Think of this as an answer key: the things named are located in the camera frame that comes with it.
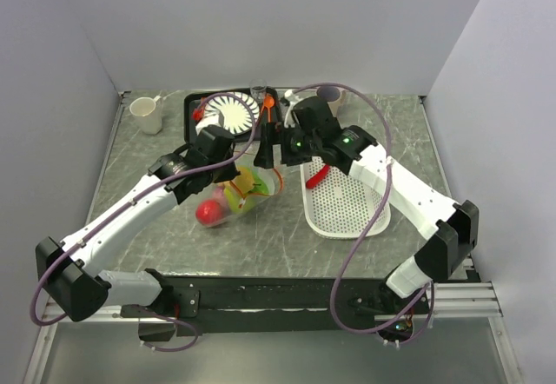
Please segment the yellow lemon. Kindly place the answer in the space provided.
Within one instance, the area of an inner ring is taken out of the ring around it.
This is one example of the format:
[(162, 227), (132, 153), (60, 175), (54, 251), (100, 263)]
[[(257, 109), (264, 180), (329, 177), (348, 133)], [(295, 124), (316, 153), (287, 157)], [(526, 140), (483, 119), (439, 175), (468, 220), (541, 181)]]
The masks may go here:
[(251, 169), (240, 166), (238, 168), (239, 175), (237, 175), (232, 183), (239, 189), (242, 194), (251, 191), (255, 186), (255, 177)]

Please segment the clear zip top bag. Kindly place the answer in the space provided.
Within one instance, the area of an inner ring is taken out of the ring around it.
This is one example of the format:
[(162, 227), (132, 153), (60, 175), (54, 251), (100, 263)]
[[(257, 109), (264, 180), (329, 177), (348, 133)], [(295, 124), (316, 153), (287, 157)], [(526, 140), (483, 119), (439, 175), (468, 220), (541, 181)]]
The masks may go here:
[(276, 168), (237, 165), (236, 169), (239, 175), (233, 180), (213, 183), (201, 193), (195, 218), (202, 226), (214, 228), (231, 222), (279, 195), (284, 188), (283, 177)]

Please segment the green pear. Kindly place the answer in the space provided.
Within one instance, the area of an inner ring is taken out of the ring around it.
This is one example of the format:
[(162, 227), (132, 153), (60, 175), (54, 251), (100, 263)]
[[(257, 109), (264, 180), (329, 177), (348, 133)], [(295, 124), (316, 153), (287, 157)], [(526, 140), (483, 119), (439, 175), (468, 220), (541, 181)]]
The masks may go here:
[(255, 185), (244, 197), (241, 197), (231, 185), (227, 185), (223, 190), (225, 203), (234, 215), (249, 212), (266, 201), (269, 194), (273, 192), (272, 189), (262, 183)]

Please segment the red chili pepper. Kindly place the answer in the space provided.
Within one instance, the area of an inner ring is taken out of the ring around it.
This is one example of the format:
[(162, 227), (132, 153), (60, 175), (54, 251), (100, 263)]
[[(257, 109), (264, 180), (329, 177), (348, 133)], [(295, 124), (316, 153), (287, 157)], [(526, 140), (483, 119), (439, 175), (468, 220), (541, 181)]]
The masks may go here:
[(305, 187), (307, 189), (314, 189), (315, 187), (317, 187), (326, 178), (329, 170), (330, 166), (328, 164), (325, 164), (315, 175), (310, 177), (305, 182)]

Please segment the red apple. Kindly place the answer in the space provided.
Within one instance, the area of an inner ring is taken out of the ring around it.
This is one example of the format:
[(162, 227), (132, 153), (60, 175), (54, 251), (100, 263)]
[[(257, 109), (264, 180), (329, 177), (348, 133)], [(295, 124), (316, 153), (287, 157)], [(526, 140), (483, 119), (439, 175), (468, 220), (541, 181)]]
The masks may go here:
[(208, 199), (197, 206), (195, 217), (203, 226), (214, 226), (224, 218), (224, 209), (217, 200)]

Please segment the purple onion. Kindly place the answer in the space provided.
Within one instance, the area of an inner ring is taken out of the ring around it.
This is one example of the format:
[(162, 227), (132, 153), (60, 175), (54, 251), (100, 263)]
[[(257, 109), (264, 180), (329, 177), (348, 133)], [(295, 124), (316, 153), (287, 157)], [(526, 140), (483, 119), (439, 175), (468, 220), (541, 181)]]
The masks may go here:
[(223, 208), (229, 207), (227, 190), (223, 187), (216, 187), (212, 194), (212, 199), (217, 201)]

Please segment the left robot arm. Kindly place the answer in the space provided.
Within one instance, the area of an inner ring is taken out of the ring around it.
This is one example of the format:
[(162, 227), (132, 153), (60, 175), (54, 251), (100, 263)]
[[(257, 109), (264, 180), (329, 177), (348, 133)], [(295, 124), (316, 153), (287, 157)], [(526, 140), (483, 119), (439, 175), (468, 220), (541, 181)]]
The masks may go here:
[(35, 249), (39, 286), (72, 321), (83, 321), (112, 302), (166, 314), (173, 295), (154, 275), (105, 270), (126, 246), (159, 216), (238, 172), (232, 161), (234, 136), (209, 125), (194, 142), (160, 156), (127, 195), (79, 231), (58, 242), (50, 237)]

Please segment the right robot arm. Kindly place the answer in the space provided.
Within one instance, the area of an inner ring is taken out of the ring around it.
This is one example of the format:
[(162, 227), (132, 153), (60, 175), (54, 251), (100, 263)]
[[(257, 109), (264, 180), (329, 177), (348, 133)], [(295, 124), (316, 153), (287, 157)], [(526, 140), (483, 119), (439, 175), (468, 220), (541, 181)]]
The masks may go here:
[(273, 167), (276, 144), (281, 163), (288, 166), (318, 157), (387, 198), (416, 227), (425, 244), (386, 277), (380, 301), (388, 312), (402, 311), (411, 295), (429, 282), (447, 280), (477, 244), (478, 208), (470, 201), (457, 203), (425, 184), (363, 128), (343, 128), (319, 97), (292, 107), (292, 123), (261, 126), (255, 166)]

